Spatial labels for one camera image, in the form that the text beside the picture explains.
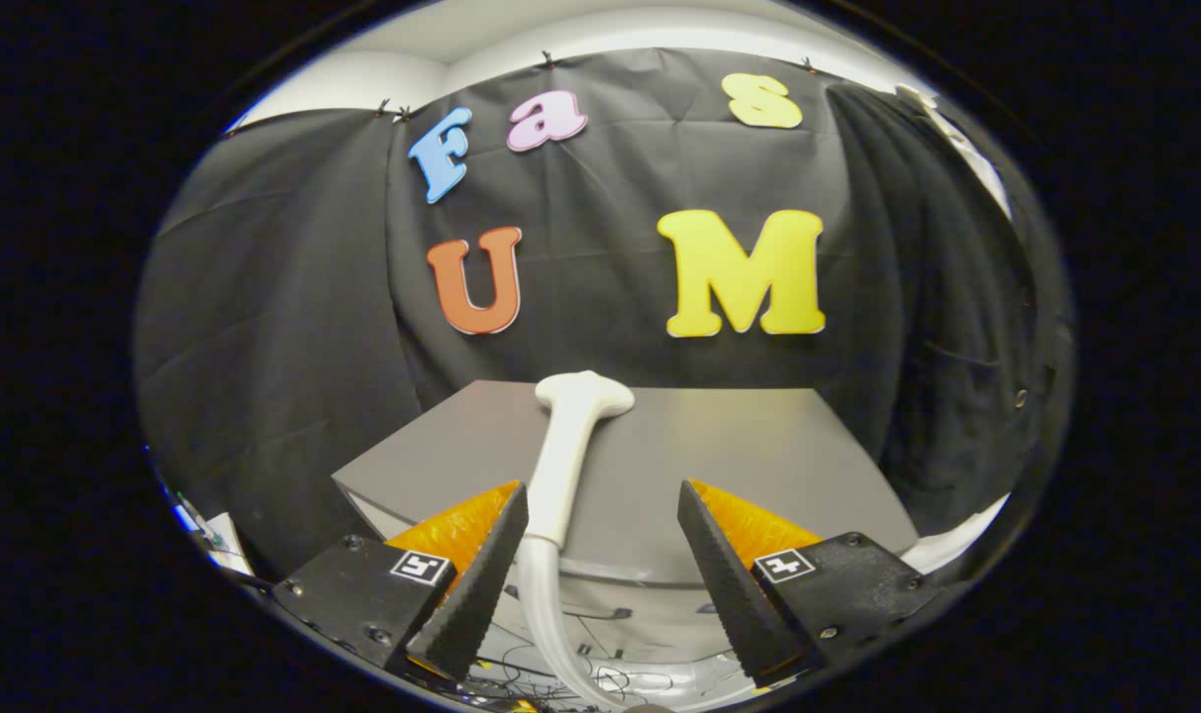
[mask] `foam letter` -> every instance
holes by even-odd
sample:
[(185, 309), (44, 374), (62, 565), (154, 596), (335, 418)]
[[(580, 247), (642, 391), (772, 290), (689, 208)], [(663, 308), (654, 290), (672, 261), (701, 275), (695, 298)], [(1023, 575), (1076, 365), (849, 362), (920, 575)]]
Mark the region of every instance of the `foam letter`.
[(512, 121), (519, 121), (508, 132), (508, 148), (531, 150), (546, 139), (569, 139), (587, 126), (586, 114), (578, 113), (578, 96), (573, 91), (544, 91), (513, 110)]
[(815, 239), (823, 222), (813, 212), (776, 211), (767, 216), (753, 252), (733, 238), (713, 211), (670, 212), (657, 232), (675, 244), (679, 312), (667, 322), (671, 337), (712, 337), (723, 320), (710, 311), (710, 290), (731, 329), (745, 332), (764, 294), (771, 306), (759, 324), (767, 334), (814, 334), (825, 329), (815, 296)]
[(723, 90), (731, 97), (728, 109), (745, 125), (795, 127), (803, 122), (803, 110), (785, 98), (789, 90), (772, 77), (733, 73), (723, 77)]
[(429, 203), (437, 203), (446, 196), (448, 190), (464, 178), (468, 170), (464, 163), (450, 162), (450, 156), (460, 157), (468, 152), (468, 137), (464, 134), (461, 125), (468, 122), (472, 112), (465, 107), (455, 107), (454, 112), (446, 115), (435, 127), (420, 137), (411, 145), (406, 155), (419, 162), (420, 170), (424, 172), (424, 180), (429, 184)]
[(495, 302), (482, 310), (468, 298), (468, 281), (464, 272), (467, 240), (447, 240), (428, 252), (429, 265), (437, 278), (437, 299), (442, 313), (454, 329), (464, 334), (495, 334), (508, 329), (520, 312), (520, 281), (516, 278), (516, 253), (513, 246), (520, 240), (520, 229), (502, 227), (488, 230), (477, 241), (490, 253), (490, 270), (495, 281)]

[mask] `white wall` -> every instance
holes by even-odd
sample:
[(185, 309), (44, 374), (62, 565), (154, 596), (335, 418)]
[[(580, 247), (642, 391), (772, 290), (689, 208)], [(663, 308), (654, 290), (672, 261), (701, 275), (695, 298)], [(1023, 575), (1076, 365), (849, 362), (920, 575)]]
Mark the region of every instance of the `white wall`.
[(420, 107), (437, 98), (447, 66), (383, 50), (324, 54), (257, 101), (238, 126), (305, 109)]
[[(826, 72), (873, 89), (891, 91), (894, 85), (907, 84), (924, 94), (936, 94), (925, 82), (882, 59), (872, 49), (812, 19), (781, 22), (717, 8), (604, 10), (536, 24), (543, 18), (540, 5), (532, 0), (502, 0), (501, 4), (488, 5), (488, 8), (500, 11), (501, 23), (465, 29), (465, 46), (482, 48), (455, 55), (454, 47), (447, 47), (444, 40), (450, 26), (448, 23), (454, 23), (454, 18), (437, 13), (456, 1), (444, 0), (417, 14), (393, 19), (316, 59), (270, 91), (237, 121), (237, 126), (305, 109), (374, 109), (383, 98), (392, 98), (388, 104), (392, 109), (404, 106), (419, 108), (464, 86), (540, 64), (543, 49), (555, 59), (640, 47), (728, 49), (790, 62), (809, 58), (814, 66)], [(733, 2), (746, 6), (741, 0)], [(763, 6), (767, 14), (771, 8), (781, 7), (775, 4)], [(432, 12), (438, 19), (423, 24), (429, 17), (425, 12)], [(401, 29), (404, 23), (410, 23), (406, 35)], [(519, 28), (514, 35), (506, 35), (509, 23)], [(488, 35), (482, 35), (485, 29)], [(410, 47), (414, 54), (393, 50), (400, 46)]]

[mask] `screw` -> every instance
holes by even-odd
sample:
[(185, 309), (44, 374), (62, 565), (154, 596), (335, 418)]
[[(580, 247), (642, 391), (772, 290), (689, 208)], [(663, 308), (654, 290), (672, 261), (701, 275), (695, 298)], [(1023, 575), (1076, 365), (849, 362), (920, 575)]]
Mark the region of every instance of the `screw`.
[(381, 646), (388, 646), (393, 642), (393, 637), (388, 636), (388, 631), (384, 631), (380, 627), (366, 627), (366, 637)]

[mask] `wire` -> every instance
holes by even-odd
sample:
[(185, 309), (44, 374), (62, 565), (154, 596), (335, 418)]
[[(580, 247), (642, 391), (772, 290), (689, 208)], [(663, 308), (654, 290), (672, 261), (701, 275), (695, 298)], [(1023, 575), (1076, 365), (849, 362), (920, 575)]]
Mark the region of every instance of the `wire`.
[(259, 588), (259, 591), (265, 592), (265, 594), (269, 594), (270, 591), (274, 589), (274, 583), (270, 583), (261, 577), (255, 577), (252, 576), (252, 574), (243, 574), (238, 569), (231, 569), (228, 568), (228, 565), (225, 564), (217, 564), (217, 568), (221, 569), (221, 574), (225, 574), (226, 576), (241, 583), (243, 586), (251, 586)]

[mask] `white cable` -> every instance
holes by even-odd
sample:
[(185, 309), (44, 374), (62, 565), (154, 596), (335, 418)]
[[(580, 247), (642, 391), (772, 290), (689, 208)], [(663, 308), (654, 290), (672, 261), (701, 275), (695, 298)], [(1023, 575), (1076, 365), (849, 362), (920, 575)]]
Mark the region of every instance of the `white cable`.
[(602, 709), (627, 708), (622, 700), (614, 699), (587, 677), (581, 655), (569, 647), (569, 636), (564, 631), (564, 615), (561, 613), (560, 580), (556, 579), (558, 556), (560, 551), (556, 550), (555, 543), (537, 537), (522, 539), (516, 552), (521, 610), (533, 643), (538, 646), (551, 672), (555, 672), (564, 685), (582, 696), (587, 703), (597, 705)]
[(594, 371), (545, 378), (533, 396), (551, 409), (551, 418), (525, 493), (528, 523), (516, 553), (521, 611), (533, 643), (564, 685), (602, 709), (627, 708), (591, 681), (569, 646), (561, 612), (560, 556), (591, 430), (599, 419), (631, 411), (635, 396)]

